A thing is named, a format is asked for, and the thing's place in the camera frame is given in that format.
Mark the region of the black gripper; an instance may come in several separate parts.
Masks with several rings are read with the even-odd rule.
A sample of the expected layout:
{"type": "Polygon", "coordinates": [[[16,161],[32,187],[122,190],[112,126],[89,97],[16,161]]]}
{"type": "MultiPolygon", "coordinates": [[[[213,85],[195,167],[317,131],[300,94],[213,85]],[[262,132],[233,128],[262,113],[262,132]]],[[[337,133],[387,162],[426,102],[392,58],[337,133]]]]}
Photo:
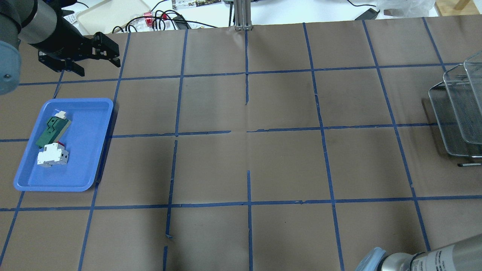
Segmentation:
{"type": "Polygon", "coordinates": [[[38,51],[49,56],[47,64],[54,64],[53,70],[62,69],[84,77],[85,70],[76,61],[85,59],[107,60],[120,68],[119,45],[102,32],[86,38],[65,19],[57,19],[56,27],[46,40],[29,43],[38,51]]]}

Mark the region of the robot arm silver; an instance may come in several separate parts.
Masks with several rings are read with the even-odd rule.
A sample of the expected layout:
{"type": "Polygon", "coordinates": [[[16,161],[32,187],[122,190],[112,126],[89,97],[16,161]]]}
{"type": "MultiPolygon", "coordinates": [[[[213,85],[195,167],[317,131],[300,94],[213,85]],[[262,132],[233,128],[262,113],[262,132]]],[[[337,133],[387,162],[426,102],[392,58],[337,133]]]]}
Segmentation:
{"type": "Polygon", "coordinates": [[[0,92],[8,94],[20,83],[19,45],[38,50],[38,61],[54,72],[85,75],[79,61],[108,60],[121,66],[119,45],[102,32],[83,36],[67,19],[66,7],[75,0],[2,0],[0,2],[0,92]]]}
{"type": "Polygon", "coordinates": [[[417,254],[388,254],[372,249],[358,264],[357,271],[480,271],[482,235],[417,254]]]}

